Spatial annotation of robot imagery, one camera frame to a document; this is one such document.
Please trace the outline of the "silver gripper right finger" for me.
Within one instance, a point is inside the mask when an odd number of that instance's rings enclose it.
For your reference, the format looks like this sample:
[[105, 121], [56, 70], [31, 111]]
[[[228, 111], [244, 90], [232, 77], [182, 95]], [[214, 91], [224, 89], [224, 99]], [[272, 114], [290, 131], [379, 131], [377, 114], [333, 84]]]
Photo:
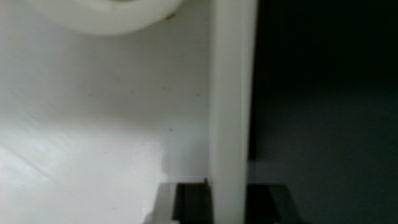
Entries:
[[248, 186], [246, 224], [308, 224], [283, 184]]

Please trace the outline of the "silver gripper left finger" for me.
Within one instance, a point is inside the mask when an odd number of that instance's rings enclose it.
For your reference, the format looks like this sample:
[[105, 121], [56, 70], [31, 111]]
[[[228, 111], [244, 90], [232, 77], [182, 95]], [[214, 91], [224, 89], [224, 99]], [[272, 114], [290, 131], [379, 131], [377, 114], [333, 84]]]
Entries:
[[207, 182], [160, 184], [155, 224], [214, 224], [212, 188]]

